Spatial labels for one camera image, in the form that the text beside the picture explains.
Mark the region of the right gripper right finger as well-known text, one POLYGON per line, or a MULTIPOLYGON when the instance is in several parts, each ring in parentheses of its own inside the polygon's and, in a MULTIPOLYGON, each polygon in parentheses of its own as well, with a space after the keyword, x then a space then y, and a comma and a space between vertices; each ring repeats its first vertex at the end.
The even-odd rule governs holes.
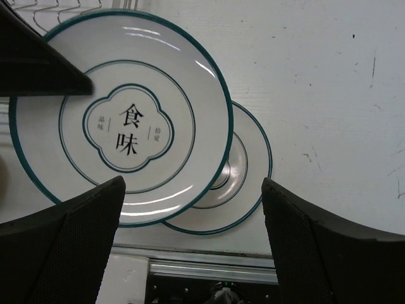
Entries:
POLYGON ((264 178, 283 303, 404 303, 404 236, 357 224, 264 178))

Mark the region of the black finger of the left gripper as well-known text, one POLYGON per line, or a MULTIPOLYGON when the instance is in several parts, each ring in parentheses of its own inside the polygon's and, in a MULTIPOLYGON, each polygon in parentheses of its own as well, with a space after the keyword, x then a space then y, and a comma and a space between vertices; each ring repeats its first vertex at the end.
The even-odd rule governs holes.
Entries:
POLYGON ((1 96, 91 95, 90 78, 1 3, 1 96))

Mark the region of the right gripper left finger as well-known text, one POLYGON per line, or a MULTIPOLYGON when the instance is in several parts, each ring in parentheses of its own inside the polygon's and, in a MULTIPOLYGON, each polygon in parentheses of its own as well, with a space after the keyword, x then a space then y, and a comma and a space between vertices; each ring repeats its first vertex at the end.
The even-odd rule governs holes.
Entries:
POLYGON ((95 303, 124 197, 117 176, 1 224, 1 303, 95 303))

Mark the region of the white plate teal rim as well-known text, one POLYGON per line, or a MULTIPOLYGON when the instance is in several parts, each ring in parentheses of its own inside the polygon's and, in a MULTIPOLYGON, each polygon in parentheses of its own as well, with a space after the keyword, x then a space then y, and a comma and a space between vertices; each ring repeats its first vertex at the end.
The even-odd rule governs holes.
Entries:
POLYGON ((174 231, 212 235, 232 229, 261 203, 260 184, 273 167, 271 146, 257 118, 233 102, 234 132, 228 158, 210 190, 183 213, 163 224, 174 231))

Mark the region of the aluminium table rail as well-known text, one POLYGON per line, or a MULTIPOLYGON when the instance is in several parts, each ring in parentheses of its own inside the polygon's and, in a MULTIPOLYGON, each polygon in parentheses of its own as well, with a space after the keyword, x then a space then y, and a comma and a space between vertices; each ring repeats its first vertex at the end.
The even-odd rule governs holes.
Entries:
POLYGON ((149 259, 151 273, 218 281, 277 284, 274 261, 269 255, 188 252, 114 246, 114 254, 149 259))

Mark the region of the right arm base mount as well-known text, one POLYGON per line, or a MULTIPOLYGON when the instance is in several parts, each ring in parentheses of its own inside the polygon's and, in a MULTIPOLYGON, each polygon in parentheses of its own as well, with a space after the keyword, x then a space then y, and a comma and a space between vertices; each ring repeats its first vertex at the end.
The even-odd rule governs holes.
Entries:
POLYGON ((281 303, 277 284, 237 282, 153 273, 145 303, 281 303))

